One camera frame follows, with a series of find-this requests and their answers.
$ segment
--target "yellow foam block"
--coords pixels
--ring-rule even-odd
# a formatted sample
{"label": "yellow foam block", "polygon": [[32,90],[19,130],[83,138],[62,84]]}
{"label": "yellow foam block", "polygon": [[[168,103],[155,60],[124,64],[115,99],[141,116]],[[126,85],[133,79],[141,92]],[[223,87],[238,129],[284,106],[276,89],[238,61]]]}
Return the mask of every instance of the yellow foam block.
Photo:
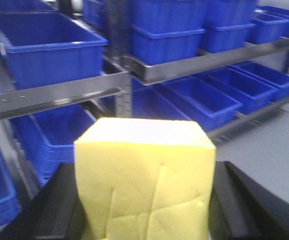
{"label": "yellow foam block", "polygon": [[75,142],[85,235],[207,240],[215,153],[196,122],[98,120]]}

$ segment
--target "steel shelf frame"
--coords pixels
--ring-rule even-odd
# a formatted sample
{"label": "steel shelf frame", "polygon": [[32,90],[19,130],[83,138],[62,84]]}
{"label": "steel shelf frame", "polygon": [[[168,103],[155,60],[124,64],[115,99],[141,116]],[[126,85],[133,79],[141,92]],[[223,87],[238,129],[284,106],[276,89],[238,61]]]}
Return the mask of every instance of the steel shelf frame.
{"label": "steel shelf frame", "polygon": [[129,91],[129,73],[104,59],[106,74],[54,85],[15,90],[0,61],[0,120],[19,117]]}
{"label": "steel shelf frame", "polygon": [[289,50],[289,38],[260,45],[247,43],[243,48],[204,53],[202,56],[157,65],[146,65],[129,55],[124,56],[123,62],[127,70],[148,86],[285,50]]}

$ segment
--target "shelving rack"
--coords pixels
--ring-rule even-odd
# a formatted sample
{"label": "shelving rack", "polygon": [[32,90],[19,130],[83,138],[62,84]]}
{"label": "shelving rack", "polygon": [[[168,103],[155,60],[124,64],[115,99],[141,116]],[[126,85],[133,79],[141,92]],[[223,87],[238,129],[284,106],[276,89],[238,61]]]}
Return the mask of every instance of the shelving rack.
{"label": "shelving rack", "polygon": [[[104,74],[76,81],[64,82],[37,88],[16,90],[11,77],[0,60],[0,148],[11,174],[17,180],[16,188],[21,205],[32,199],[39,187],[34,173],[6,119],[19,117],[39,111],[58,108],[101,97],[115,96],[115,115],[131,117],[132,96],[130,74],[143,85],[149,86],[191,74],[227,66],[289,50],[289,38],[279,41],[251,45],[244,48],[208,54],[158,65],[146,65],[128,55],[129,30],[127,26],[129,0],[105,0],[109,22],[109,48],[104,57]],[[209,137],[217,140],[232,129],[245,123],[257,122],[257,118],[268,114],[289,102],[289,98],[273,103],[248,116],[239,115],[237,120],[209,132]]]}

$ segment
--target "sponge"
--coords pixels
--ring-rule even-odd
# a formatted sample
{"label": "sponge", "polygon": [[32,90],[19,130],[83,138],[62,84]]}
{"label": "sponge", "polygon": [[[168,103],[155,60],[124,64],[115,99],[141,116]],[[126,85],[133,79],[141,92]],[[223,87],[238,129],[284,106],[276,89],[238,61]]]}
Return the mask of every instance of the sponge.
{"label": "sponge", "polygon": [[74,145],[85,239],[208,239],[216,149],[196,122],[102,118]]}

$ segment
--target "gray floor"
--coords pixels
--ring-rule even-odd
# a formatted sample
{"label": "gray floor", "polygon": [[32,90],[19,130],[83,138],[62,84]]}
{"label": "gray floor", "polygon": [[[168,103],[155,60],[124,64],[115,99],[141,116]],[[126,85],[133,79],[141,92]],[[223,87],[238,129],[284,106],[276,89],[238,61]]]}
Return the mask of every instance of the gray floor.
{"label": "gray floor", "polygon": [[289,104],[217,147],[218,161],[231,161],[289,203]]}

